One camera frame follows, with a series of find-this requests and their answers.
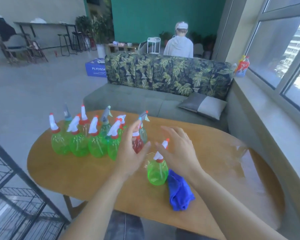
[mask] person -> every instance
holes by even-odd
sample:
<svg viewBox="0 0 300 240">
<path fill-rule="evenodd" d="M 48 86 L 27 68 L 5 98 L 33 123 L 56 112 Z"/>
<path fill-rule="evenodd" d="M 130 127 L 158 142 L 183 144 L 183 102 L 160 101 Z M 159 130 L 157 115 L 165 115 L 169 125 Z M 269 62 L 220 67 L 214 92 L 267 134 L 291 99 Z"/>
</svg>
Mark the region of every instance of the person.
<svg viewBox="0 0 300 240">
<path fill-rule="evenodd" d="M 187 23 L 177 23 L 175 27 L 175 36 L 168 41 L 163 54 L 166 56 L 193 58 L 193 43 L 186 37 L 187 32 Z"/>
<path fill-rule="evenodd" d="M 132 133 L 138 130 L 139 125 L 140 121 L 136 121 L 124 131 L 118 149 L 116 166 L 112 174 L 60 239 L 144 239 L 142 224 L 140 224 L 140 221 L 137 222 L 138 217 L 125 215 L 124 213 L 120 215 L 118 211 L 113 211 L 121 187 L 128 177 L 140 167 L 151 146 L 151 143 L 147 142 L 138 154 L 132 149 Z M 156 142 L 157 150 L 162 154 L 169 168 L 184 177 L 198 192 L 226 239 L 287 240 L 252 213 L 201 168 L 192 141 L 183 129 L 165 126 L 161 128 L 169 133 L 175 144 L 174 152 L 169 152 L 160 143 Z M 133 222 L 134 225 L 138 223 L 140 227 L 129 229 L 126 227 L 129 222 Z M 115 231 L 119 228 L 121 228 L 121 235 L 118 235 Z M 176 238 L 194 239 L 191 237 L 178 238 L 177 234 Z M 195 235 L 195 239 L 207 238 Z"/>
<path fill-rule="evenodd" d="M 0 38 L 2 42 L 6 42 L 11 36 L 16 35 L 16 30 L 6 23 L 4 18 L 0 15 Z"/>
</svg>

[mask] high black table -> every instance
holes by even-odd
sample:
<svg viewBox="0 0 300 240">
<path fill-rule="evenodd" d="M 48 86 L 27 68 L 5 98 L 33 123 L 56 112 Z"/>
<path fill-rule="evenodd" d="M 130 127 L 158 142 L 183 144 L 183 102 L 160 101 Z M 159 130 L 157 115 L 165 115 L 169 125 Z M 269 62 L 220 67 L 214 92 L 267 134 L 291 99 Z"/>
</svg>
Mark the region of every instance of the high black table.
<svg viewBox="0 0 300 240">
<path fill-rule="evenodd" d="M 65 29 L 67 30 L 67 35 L 69 36 L 69 42 L 70 42 L 70 47 L 72 50 L 74 50 L 73 48 L 73 45 L 72 45 L 72 42 L 71 42 L 71 38 L 70 38 L 70 34 L 69 34 L 69 29 L 68 27 L 74 27 L 74 31 L 77 33 L 77 28 L 76 28 L 76 25 L 75 24 L 65 24 L 65 23 L 26 23 L 26 22 L 14 22 L 15 24 L 18 24 L 20 29 L 21 29 L 21 32 L 25 35 L 26 33 L 24 32 L 23 30 L 23 26 L 29 26 L 31 28 L 31 31 L 32 31 L 32 35 L 33 37 L 36 37 L 36 33 L 32 27 L 32 25 L 46 25 L 46 26 L 54 26 L 54 25 L 61 25 L 61 26 L 64 26 Z M 58 48 L 59 46 L 55 46 L 55 47 L 46 47 L 46 48 L 43 48 L 44 49 L 50 49 L 50 48 Z"/>
</svg>

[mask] blue cloth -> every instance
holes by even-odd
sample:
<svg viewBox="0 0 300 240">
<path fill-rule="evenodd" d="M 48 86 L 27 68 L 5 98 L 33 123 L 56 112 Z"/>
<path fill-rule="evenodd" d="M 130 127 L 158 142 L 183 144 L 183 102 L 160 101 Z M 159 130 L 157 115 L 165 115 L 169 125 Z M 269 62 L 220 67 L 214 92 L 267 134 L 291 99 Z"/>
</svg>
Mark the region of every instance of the blue cloth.
<svg viewBox="0 0 300 240">
<path fill-rule="evenodd" d="M 183 177 L 169 169 L 168 186 L 170 192 L 170 204 L 174 211 L 182 211 L 188 208 L 190 201 L 196 199 Z"/>
</svg>

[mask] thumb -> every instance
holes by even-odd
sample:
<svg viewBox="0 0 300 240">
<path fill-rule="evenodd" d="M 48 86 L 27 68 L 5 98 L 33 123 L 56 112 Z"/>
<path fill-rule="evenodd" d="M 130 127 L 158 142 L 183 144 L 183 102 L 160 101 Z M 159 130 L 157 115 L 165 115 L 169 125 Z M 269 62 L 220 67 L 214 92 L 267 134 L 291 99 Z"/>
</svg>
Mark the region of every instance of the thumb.
<svg viewBox="0 0 300 240">
<path fill-rule="evenodd" d="M 144 160 L 144 158 L 146 157 L 148 151 L 150 150 L 151 147 L 151 142 L 148 141 L 143 148 L 141 149 L 141 151 L 138 153 L 138 157 L 141 158 L 142 160 Z"/>
<path fill-rule="evenodd" d="M 155 146 L 158 150 L 158 152 L 163 156 L 164 159 L 168 158 L 170 153 L 162 144 L 159 144 L 158 142 L 155 143 Z"/>
</svg>

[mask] gray and white pillow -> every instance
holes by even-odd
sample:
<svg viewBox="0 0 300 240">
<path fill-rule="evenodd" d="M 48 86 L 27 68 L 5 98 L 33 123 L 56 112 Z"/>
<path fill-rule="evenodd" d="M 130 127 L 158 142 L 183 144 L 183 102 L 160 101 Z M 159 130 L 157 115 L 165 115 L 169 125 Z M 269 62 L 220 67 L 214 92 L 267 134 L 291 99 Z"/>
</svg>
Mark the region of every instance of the gray and white pillow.
<svg viewBox="0 0 300 240">
<path fill-rule="evenodd" d="M 209 119 L 220 120 L 227 102 L 201 93 L 193 92 L 178 107 L 198 113 Z"/>
</svg>

